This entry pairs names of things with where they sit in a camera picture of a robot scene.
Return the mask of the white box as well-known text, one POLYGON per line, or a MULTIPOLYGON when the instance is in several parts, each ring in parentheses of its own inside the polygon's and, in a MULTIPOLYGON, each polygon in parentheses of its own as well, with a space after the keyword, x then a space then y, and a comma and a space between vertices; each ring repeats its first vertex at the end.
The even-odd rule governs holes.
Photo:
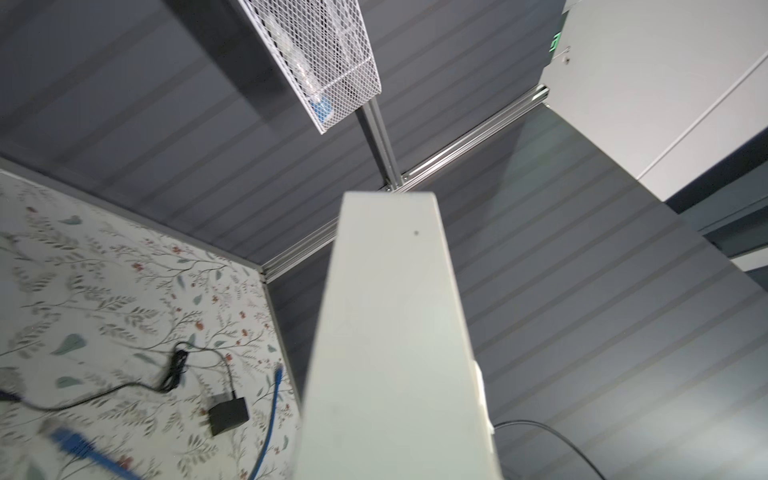
POLYGON ((435 196, 344 195, 302 401, 297 479, 497 479, 435 196))

